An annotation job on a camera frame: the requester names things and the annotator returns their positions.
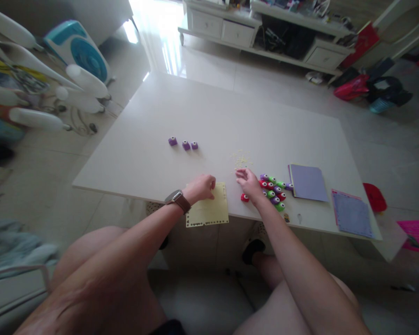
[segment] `watch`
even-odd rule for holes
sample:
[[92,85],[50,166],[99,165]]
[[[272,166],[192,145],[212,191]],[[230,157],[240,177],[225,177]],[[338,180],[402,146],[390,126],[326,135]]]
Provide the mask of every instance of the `watch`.
[[191,205],[183,196],[182,190],[176,190],[172,192],[164,201],[166,202],[166,205],[171,203],[176,203],[179,205],[183,209],[183,214],[188,213],[188,211],[191,209]]

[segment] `forearm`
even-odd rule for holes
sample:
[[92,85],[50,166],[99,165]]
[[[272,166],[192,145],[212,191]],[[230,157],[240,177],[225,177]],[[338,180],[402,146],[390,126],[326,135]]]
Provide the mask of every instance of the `forearm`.
[[292,296],[314,334],[369,334],[350,300],[265,197],[253,201]]
[[58,314],[74,323],[83,309],[101,306],[95,321],[111,308],[111,302],[124,294],[146,268],[170,230],[183,215],[176,204],[163,206],[96,253],[71,274],[21,326],[31,324],[41,315]]

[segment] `thigh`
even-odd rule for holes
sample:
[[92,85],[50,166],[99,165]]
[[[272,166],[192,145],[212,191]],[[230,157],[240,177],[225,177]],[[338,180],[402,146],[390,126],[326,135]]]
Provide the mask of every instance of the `thigh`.
[[121,227],[108,226],[87,233],[73,242],[62,255],[56,265],[56,269],[54,269],[50,283],[51,290],[55,290],[90,257],[105,248],[126,230]]
[[[126,231],[120,227],[104,227],[85,234],[61,257],[54,270],[51,289],[56,289],[90,257],[105,248]],[[149,334],[166,322],[166,315],[150,288],[147,274],[138,278],[107,315],[103,334]]]
[[287,282],[282,281],[265,305],[242,323],[234,334],[310,335],[311,332],[293,300]]
[[108,316],[100,334],[146,335],[167,320],[147,276],[143,276]]

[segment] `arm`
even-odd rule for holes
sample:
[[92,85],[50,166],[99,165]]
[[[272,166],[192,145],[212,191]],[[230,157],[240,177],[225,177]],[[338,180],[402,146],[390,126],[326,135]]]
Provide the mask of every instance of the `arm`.
[[[216,179],[201,175],[183,190],[190,205],[207,198]],[[17,333],[47,334],[63,329],[93,333],[115,304],[140,278],[163,240],[183,215],[177,204],[163,206],[96,253],[73,272],[19,327]]]
[[239,169],[236,176],[263,219],[293,299],[312,333],[370,334],[340,286],[264,197],[253,172]]

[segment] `blue basket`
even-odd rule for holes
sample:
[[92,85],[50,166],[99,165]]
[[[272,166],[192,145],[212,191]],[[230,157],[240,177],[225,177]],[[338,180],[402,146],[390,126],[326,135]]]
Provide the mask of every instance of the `blue basket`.
[[378,98],[374,100],[372,104],[369,105],[369,110],[375,114],[380,114],[381,112],[387,109],[390,109],[391,107],[394,107],[395,105],[396,104],[391,101]]

